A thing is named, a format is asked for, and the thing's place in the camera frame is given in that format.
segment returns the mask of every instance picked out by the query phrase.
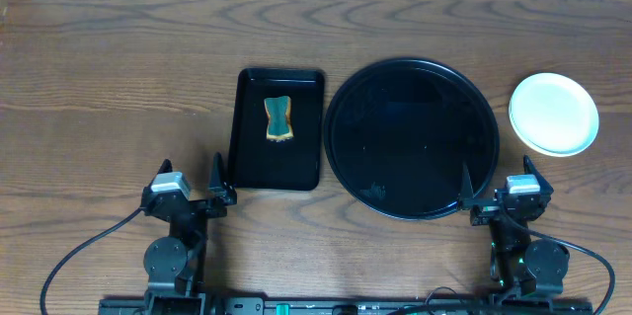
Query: black cable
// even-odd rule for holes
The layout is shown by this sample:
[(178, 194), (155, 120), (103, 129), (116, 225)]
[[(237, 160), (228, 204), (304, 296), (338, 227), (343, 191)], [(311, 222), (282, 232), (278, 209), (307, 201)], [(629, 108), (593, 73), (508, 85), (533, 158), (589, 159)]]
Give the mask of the black cable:
[(493, 314), (508, 314), (508, 315), (555, 315), (555, 313), (548, 310), (525, 308), (519, 306), (499, 306), (499, 305), (484, 305), (478, 303), (469, 304), (437, 304), (437, 305), (419, 305), (411, 306), (405, 309), (395, 310), (388, 315), (406, 315), (413, 313), (421, 313), (431, 311), (484, 311)]
[(608, 301), (610, 301), (610, 297), (612, 297), (612, 292), (614, 291), (615, 276), (614, 276), (614, 269), (612, 268), (610, 263), (604, 257), (602, 257), (599, 254), (597, 254), (597, 253), (595, 253), (595, 252), (593, 252), (593, 251), (591, 251), (589, 249), (586, 249), (586, 248), (584, 248), (582, 246), (578, 246), (578, 245), (572, 244), (572, 243), (570, 243), (568, 241), (564, 241), (564, 240), (561, 240), (561, 239), (558, 239), (558, 238), (555, 238), (555, 237), (552, 237), (552, 236), (549, 236), (549, 235), (545, 235), (543, 233), (539, 233), (537, 231), (530, 230), (530, 229), (520, 225), (519, 223), (517, 223), (509, 215), (509, 213), (505, 209), (505, 205), (503, 204), (503, 199), (502, 198), (499, 198), (499, 202), (500, 202), (501, 213), (510, 221), (510, 224), (514, 228), (516, 228), (516, 229), (518, 229), (518, 230), (520, 230), (522, 232), (526, 232), (529, 235), (532, 235), (532, 236), (535, 236), (535, 237), (539, 237), (539, 238), (541, 238), (543, 240), (548, 240), (548, 241), (555, 242), (558, 245), (566, 246), (566, 247), (568, 247), (570, 249), (579, 251), (579, 252), (581, 252), (581, 253), (583, 253), (583, 254), (585, 254), (587, 256), (591, 256), (594, 259), (600, 261), (605, 266), (605, 268), (608, 270), (608, 275), (610, 276), (610, 283), (608, 285), (608, 291), (605, 293), (605, 297), (603, 298), (603, 300), (601, 301), (599, 306), (596, 308), (596, 310), (594, 311), (593, 315), (599, 315), (601, 312), (603, 312), (603, 310), (605, 309), (605, 306), (608, 304)]
[(57, 266), (55, 266), (55, 268), (52, 269), (52, 272), (50, 273), (50, 275), (48, 275), (48, 278), (46, 279), (46, 281), (43, 284), (43, 287), (41, 288), (41, 293), (39, 294), (39, 310), (41, 310), (41, 315), (48, 315), (48, 312), (46, 311), (46, 293), (48, 292), (48, 287), (50, 286), (50, 283), (52, 282), (52, 279), (55, 278), (55, 276), (57, 275), (57, 272), (59, 272), (59, 270), (61, 270), (63, 265), (65, 265), (66, 262), (68, 262), (72, 258), (72, 256), (76, 255), (79, 251), (85, 249), (86, 247), (90, 246), (94, 242), (99, 241), (100, 239), (102, 239), (102, 238), (108, 236), (109, 234), (111, 234), (111, 233), (117, 231), (118, 229), (120, 229), (123, 225), (125, 225), (127, 222), (129, 222), (132, 218), (136, 217), (136, 215), (138, 215), (138, 213), (140, 213), (140, 211), (142, 211), (142, 210), (140, 208), (138, 208), (135, 212), (130, 214), (128, 217), (123, 219), (118, 224), (112, 226), (111, 228), (107, 229), (106, 231), (100, 233), (99, 235), (97, 235), (97, 236), (91, 238), (90, 240), (82, 243), (81, 245), (75, 247), (74, 250), (70, 251), (70, 253), (67, 254), (66, 257), (64, 257), (63, 259), (61, 259), (61, 261), (59, 261)]
[(465, 304), (465, 303), (463, 302), (463, 299), (461, 298), (461, 295), (460, 295), (459, 293), (457, 293), (457, 292), (456, 292), (456, 290), (452, 289), (452, 288), (451, 288), (451, 287), (449, 287), (449, 286), (438, 286), (438, 287), (436, 287), (433, 291), (431, 291), (431, 293), (428, 295), (428, 297), (426, 298), (426, 301), (424, 301), (424, 305), (428, 305), (428, 304), (430, 304), (430, 302), (431, 302), (431, 300), (433, 299), (433, 296), (435, 295), (435, 293), (436, 293), (438, 290), (442, 290), (442, 289), (449, 290), (449, 291), (453, 292), (453, 293), (454, 293), (454, 295), (456, 295), (456, 298), (458, 299), (458, 301), (459, 301), (461, 304)]
[(490, 278), (493, 281), (499, 281), (501, 278), (496, 274), (496, 246), (492, 243), (490, 252)]

